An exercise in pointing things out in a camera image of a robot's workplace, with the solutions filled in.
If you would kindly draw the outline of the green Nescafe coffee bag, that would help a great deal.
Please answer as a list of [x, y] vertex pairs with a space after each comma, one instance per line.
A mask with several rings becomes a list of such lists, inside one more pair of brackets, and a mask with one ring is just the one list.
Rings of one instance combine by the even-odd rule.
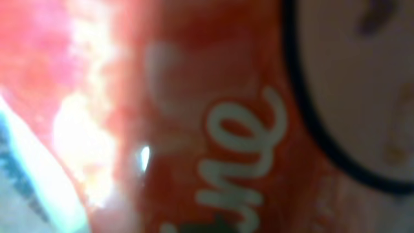
[[412, 1], [2, 1], [1, 100], [91, 232], [413, 231]]

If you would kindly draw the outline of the mint green wipes packet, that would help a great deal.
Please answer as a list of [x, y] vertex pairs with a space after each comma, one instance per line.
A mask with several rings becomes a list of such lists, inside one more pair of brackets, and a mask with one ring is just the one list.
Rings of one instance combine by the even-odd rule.
[[58, 160], [1, 100], [1, 171], [33, 211], [56, 232], [91, 233], [75, 185]]

